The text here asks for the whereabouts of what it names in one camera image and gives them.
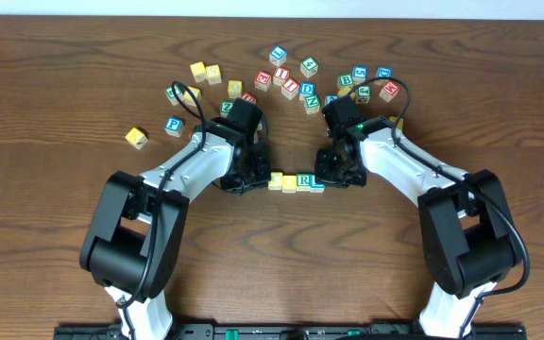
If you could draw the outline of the green B block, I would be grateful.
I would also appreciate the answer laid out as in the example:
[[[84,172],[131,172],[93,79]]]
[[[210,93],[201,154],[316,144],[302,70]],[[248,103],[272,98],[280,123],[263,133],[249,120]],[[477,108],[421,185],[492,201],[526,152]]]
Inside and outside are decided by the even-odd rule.
[[[337,78],[337,88],[342,90],[344,88],[352,88],[354,86],[353,77],[351,74],[342,74]]]

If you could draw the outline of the yellow O block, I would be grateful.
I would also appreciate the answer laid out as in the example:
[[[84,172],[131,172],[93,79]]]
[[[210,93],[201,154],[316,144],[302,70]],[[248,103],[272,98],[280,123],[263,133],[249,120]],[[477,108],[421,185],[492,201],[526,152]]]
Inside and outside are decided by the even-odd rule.
[[[284,193],[295,193],[297,191],[297,176],[283,175],[281,179],[281,190]]]

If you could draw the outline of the green Z block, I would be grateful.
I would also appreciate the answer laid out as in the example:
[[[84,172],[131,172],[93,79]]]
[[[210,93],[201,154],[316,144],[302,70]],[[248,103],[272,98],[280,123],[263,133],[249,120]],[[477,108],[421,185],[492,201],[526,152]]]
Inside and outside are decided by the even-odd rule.
[[[233,106],[232,101],[222,101],[220,105],[220,116],[226,118]]]

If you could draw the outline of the blue d block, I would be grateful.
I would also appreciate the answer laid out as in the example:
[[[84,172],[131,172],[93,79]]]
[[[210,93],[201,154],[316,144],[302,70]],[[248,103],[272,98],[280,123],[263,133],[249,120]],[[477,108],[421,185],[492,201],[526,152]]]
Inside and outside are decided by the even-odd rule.
[[[375,85],[382,86],[389,81],[389,78],[393,75],[393,69],[391,67],[380,66],[377,69],[375,75],[376,80],[374,81]]]
[[[299,88],[299,100],[304,101],[306,97],[315,95],[315,84],[312,82],[302,82]]]

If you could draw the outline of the blue P block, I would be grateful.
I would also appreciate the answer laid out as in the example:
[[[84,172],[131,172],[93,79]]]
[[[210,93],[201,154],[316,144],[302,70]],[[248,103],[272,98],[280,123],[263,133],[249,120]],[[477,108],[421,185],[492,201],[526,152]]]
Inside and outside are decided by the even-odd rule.
[[[181,118],[172,116],[167,119],[164,129],[168,135],[179,138],[183,133],[184,127],[185,124]]]

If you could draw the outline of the green R block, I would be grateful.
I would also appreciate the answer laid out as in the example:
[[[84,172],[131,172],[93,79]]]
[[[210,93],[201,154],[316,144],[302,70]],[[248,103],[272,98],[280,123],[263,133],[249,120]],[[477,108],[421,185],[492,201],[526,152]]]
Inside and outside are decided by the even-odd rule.
[[[310,179],[311,179],[310,174],[297,174],[297,191],[310,192],[311,191]]]

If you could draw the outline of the red E block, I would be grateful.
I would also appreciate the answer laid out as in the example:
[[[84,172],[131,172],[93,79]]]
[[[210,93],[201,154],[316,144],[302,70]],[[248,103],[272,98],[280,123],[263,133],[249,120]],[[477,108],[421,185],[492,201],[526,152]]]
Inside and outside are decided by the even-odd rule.
[[[257,90],[267,92],[272,84],[272,76],[266,71],[259,71],[254,79]]]

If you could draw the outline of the yellow C block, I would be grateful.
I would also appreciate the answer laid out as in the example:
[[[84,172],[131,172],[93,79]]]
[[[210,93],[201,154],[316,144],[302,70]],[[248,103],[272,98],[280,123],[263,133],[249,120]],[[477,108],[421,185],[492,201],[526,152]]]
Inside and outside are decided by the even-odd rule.
[[[270,180],[268,181],[269,190],[281,190],[282,189],[282,172],[272,172],[270,175]]]

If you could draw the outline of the blue L block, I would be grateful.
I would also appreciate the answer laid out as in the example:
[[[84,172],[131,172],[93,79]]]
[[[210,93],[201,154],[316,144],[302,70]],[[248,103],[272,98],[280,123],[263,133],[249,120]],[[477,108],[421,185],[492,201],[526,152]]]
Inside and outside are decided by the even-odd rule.
[[[287,51],[279,45],[275,46],[269,53],[269,61],[277,67],[282,66],[286,59]]]

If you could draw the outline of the blue 5 block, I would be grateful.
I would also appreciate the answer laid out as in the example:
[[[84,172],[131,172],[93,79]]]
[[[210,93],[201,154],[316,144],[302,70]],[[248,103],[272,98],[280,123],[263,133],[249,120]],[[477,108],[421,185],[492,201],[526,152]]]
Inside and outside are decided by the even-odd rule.
[[[355,65],[352,69],[351,76],[355,85],[361,84],[367,80],[368,68],[363,65]]]

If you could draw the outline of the yellow G block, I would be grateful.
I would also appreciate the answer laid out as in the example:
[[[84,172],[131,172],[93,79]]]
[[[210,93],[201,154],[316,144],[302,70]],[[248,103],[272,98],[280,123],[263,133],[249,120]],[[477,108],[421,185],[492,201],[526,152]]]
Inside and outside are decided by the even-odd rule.
[[[351,88],[350,87],[343,87],[341,88],[338,93],[337,93],[338,96],[345,96],[345,95],[349,95],[352,99],[355,98],[355,93],[352,93],[351,92]]]

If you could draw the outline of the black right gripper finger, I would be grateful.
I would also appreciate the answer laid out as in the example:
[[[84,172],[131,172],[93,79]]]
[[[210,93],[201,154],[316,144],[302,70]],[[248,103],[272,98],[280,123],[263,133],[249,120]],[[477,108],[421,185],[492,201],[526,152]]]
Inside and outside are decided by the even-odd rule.
[[[340,184],[343,187],[356,185],[359,187],[366,186],[366,169],[360,163],[345,163],[341,165],[342,175]]]
[[[339,170],[336,154],[330,149],[319,149],[314,163],[315,180],[325,185],[339,184]]]

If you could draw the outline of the blue 1 block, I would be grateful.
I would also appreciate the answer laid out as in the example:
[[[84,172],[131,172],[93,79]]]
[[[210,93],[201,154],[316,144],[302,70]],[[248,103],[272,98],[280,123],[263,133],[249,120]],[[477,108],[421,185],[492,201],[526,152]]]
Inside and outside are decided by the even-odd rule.
[[[311,193],[323,193],[326,186],[323,183],[319,183],[315,179],[315,175],[310,175],[310,192]]]

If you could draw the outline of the yellow k block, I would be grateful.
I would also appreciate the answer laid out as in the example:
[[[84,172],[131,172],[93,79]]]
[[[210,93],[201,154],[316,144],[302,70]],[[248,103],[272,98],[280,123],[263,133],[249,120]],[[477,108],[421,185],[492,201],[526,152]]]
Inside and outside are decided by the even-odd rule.
[[[392,125],[396,127],[396,129],[403,130],[403,118],[398,118],[397,116],[390,116],[389,120],[392,122]]]
[[[148,142],[148,137],[145,131],[139,127],[133,127],[126,135],[126,141],[136,149],[142,149]]]

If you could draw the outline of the blue D block right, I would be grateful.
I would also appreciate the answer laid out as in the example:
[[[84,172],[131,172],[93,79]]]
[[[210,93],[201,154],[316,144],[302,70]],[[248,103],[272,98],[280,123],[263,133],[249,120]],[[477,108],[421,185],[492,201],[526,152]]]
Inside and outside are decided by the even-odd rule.
[[[393,75],[393,69],[391,67],[380,66],[377,69],[375,75],[376,80],[374,81],[375,85],[382,86],[389,81],[389,78]]]

